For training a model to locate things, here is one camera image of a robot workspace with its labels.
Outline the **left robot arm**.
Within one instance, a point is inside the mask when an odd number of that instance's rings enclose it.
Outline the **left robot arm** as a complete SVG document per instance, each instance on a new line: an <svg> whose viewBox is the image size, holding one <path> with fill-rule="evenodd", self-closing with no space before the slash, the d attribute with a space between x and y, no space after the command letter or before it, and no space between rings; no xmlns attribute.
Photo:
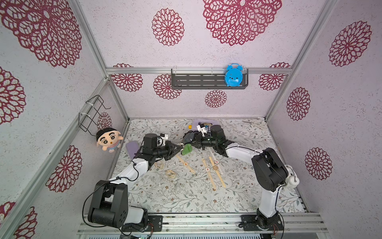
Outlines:
<svg viewBox="0 0 382 239"><path fill-rule="evenodd" d="M130 164L117 176L100 180L94 191L87 197L91 200L86 225L93 228L113 227L125 229L128 226L137 231L148 227L148 212L144 208L130 206L130 188L160 160L170 160L183 150L182 144L166 140L164 134L148 133Z"/></svg>

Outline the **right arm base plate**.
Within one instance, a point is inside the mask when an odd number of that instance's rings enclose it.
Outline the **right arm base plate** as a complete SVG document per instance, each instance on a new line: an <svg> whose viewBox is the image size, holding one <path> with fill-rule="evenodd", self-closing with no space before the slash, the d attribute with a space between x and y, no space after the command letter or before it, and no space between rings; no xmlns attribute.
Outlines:
<svg viewBox="0 0 382 239"><path fill-rule="evenodd" d="M258 215L241 215L240 228L244 231L283 231L284 224L279 214L271 218Z"/></svg>

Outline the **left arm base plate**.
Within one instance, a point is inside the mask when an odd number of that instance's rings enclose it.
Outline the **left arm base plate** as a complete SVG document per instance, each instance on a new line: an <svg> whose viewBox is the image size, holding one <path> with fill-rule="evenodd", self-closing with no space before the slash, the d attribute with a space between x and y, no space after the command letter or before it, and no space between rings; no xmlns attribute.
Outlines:
<svg viewBox="0 0 382 239"><path fill-rule="evenodd" d="M148 216L143 218L139 224L124 224L122 226L122 231L125 233L129 232L161 232L163 226L163 216Z"/></svg>

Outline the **beige watch top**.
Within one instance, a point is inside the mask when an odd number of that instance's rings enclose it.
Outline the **beige watch top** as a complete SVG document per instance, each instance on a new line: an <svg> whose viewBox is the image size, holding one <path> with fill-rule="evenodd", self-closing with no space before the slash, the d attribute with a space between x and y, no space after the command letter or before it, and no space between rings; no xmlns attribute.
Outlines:
<svg viewBox="0 0 382 239"><path fill-rule="evenodd" d="M177 178L177 173L175 173L174 171L172 170L166 170L165 171L165 174L167 177L169 177L170 179L176 179Z"/></svg>

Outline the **green cleaning cloth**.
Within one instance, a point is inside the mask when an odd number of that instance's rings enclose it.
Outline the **green cleaning cloth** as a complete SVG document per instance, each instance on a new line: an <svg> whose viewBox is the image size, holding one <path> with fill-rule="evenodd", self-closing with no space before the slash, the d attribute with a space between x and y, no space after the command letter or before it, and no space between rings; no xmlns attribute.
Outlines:
<svg viewBox="0 0 382 239"><path fill-rule="evenodd" d="M191 153L192 151L193 151L192 145L191 144L185 144L184 148L181 152L181 155L187 155L187 154Z"/></svg>

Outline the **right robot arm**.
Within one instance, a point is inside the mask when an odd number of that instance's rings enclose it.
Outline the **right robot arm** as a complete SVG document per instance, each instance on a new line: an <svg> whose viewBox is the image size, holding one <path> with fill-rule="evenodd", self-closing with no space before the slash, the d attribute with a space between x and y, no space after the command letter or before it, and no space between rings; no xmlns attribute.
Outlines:
<svg viewBox="0 0 382 239"><path fill-rule="evenodd" d="M262 197L257 213L264 219L273 218L277 214L278 189L286 184L289 172L276 151L266 148L254 150L228 140L220 125L213 125L210 132L188 131L182 140L184 145L195 148L211 147L224 157L251 163L258 183L262 187Z"/></svg>

